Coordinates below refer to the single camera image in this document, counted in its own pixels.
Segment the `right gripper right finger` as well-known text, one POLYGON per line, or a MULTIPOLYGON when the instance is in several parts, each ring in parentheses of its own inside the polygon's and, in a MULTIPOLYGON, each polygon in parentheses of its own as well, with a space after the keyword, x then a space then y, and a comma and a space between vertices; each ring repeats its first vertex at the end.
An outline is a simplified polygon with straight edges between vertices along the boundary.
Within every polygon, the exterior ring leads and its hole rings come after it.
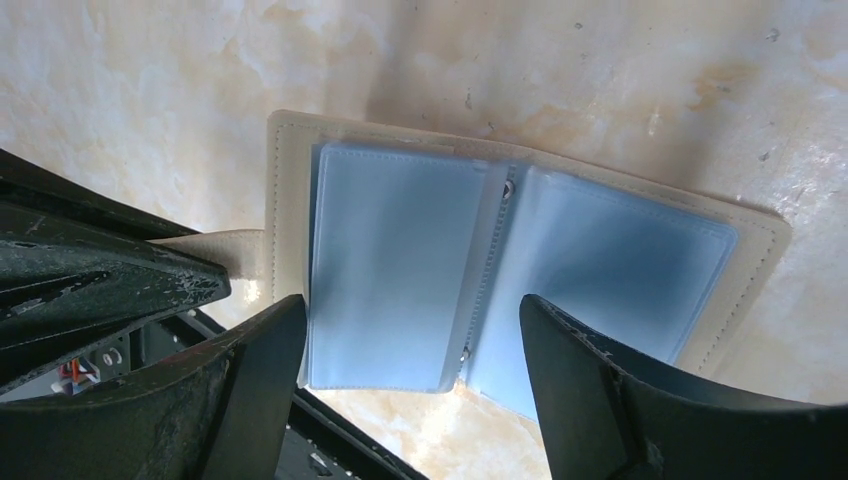
POLYGON ((843 479, 847 409, 757 394, 656 360, 538 295, 521 335, 556 479, 843 479))

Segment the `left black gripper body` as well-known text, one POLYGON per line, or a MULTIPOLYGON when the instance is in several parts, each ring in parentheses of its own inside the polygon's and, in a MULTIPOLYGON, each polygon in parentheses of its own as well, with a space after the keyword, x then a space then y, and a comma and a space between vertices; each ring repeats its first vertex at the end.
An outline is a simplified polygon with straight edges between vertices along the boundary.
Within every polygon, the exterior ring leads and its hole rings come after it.
POLYGON ((73 396, 108 380, 153 365, 225 331, 202 311, 188 311, 148 323, 111 343, 1 395, 3 403, 64 394, 73 396))

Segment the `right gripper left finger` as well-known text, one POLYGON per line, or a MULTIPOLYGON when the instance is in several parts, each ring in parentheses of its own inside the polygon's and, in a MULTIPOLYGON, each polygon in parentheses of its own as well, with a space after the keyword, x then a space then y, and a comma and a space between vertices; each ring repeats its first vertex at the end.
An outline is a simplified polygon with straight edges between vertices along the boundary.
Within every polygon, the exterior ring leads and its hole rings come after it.
POLYGON ((307 333, 291 295, 78 395, 1 407, 5 479, 270 479, 307 333))

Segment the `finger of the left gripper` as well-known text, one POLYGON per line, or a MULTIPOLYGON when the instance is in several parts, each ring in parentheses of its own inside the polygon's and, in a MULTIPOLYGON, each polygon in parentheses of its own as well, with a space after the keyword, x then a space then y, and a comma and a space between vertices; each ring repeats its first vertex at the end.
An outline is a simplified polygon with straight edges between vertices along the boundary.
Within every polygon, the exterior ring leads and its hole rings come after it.
POLYGON ((1 200, 135 239, 194 233, 190 228, 100 195, 7 150, 1 151, 1 200))
POLYGON ((1 388, 230 293, 221 265, 3 203, 1 388))

